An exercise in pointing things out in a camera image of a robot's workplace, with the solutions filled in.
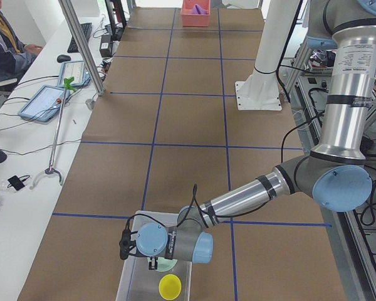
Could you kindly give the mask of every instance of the pink bin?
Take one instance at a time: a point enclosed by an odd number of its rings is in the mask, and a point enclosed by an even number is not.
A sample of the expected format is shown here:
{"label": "pink bin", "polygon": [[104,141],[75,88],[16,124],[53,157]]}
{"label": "pink bin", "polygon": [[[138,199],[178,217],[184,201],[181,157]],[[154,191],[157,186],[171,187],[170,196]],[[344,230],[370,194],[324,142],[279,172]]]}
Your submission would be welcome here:
{"label": "pink bin", "polygon": [[[208,14],[191,14],[195,4],[205,9]],[[184,0],[181,9],[181,20],[183,26],[208,27],[211,18],[211,0]]]}

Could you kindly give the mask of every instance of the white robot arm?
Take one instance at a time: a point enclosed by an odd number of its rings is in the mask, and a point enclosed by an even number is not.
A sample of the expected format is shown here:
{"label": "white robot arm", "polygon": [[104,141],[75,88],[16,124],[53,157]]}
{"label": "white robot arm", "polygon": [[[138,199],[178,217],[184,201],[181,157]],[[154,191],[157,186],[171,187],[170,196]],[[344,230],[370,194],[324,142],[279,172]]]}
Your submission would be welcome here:
{"label": "white robot arm", "polygon": [[[330,45],[331,38],[337,44],[319,144],[309,156],[286,161],[247,185],[182,209],[175,227],[142,227],[136,241],[126,228],[120,242],[122,259],[137,247],[135,256],[207,263],[213,244],[212,236],[203,232],[206,228],[283,194],[301,191],[320,206],[340,212],[367,200],[372,180],[363,169],[365,157],[359,147],[376,70],[376,0],[313,0],[310,9],[310,40],[320,47]],[[153,241],[164,247],[153,248]]]}

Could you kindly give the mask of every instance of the black keyboard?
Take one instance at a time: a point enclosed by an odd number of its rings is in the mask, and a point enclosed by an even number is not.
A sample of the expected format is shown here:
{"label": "black keyboard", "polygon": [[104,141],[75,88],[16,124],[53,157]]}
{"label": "black keyboard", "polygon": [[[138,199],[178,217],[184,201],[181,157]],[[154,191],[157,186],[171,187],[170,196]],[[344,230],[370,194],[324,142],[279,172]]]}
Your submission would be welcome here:
{"label": "black keyboard", "polygon": [[[81,25],[81,28],[82,28],[83,34],[85,35],[86,40],[89,41],[90,34],[92,32],[92,23],[83,23],[80,25]],[[76,45],[74,38],[71,38],[71,42],[67,49],[67,52],[68,53],[78,52],[78,46]]]}

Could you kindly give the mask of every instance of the white desk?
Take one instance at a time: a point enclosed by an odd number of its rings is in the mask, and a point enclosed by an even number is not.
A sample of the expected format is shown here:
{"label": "white desk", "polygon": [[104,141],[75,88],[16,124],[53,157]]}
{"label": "white desk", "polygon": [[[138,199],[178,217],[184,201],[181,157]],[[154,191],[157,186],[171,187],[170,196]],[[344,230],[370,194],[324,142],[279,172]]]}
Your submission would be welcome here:
{"label": "white desk", "polygon": [[[81,18],[80,22],[92,22],[93,31],[98,28],[101,18]],[[67,54],[71,34],[64,22],[21,81],[48,75],[58,75],[60,64],[56,58]],[[97,65],[102,58],[99,54],[100,39],[91,38],[89,46]],[[73,60],[80,60],[79,53],[70,54]],[[32,97],[44,85],[56,85],[57,78],[45,79],[21,85],[11,97]],[[59,143],[81,138],[91,111],[85,100],[92,98],[96,91],[91,84],[70,100],[65,108],[61,124]],[[10,100],[3,105],[0,113],[17,114],[24,103]],[[0,148],[16,152],[28,152],[53,143],[56,116],[47,124],[30,122],[19,127],[0,131]],[[24,122],[19,117],[0,116],[0,129]],[[76,154],[79,143],[58,147],[55,167],[66,177]],[[51,149],[26,156],[8,155],[0,164],[0,184],[13,175],[37,175],[48,167]],[[58,177],[44,178],[33,190],[25,187],[16,193],[0,193],[0,301],[16,300],[28,276],[29,269],[38,251],[53,208],[61,191]]]}

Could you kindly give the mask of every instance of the black mouse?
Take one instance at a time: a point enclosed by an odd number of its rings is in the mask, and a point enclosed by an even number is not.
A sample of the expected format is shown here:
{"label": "black mouse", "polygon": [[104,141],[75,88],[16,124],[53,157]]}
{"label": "black mouse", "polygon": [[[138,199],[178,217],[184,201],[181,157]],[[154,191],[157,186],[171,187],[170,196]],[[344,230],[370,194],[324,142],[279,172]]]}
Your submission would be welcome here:
{"label": "black mouse", "polygon": [[71,57],[69,55],[59,55],[57,56],[57,62],[62,63],[64,61],[71,61]]}

